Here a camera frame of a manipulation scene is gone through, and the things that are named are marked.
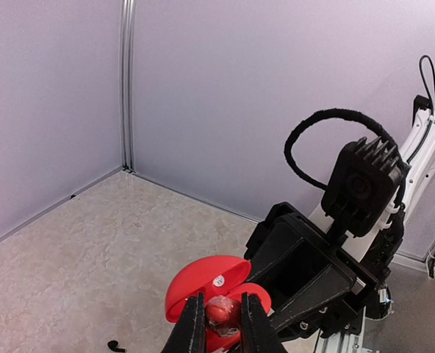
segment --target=bolt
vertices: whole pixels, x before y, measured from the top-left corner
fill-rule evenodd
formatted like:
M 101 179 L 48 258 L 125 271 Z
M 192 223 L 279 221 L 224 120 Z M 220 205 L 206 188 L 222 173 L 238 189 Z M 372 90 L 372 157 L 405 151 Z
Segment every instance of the bolt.
M 307 331 L 307 329 L 309 328 L 309 324 L 306 323 L 305 321 L 301 321 L 299 323 L 299 327 L 303 330 L 303 331 Z

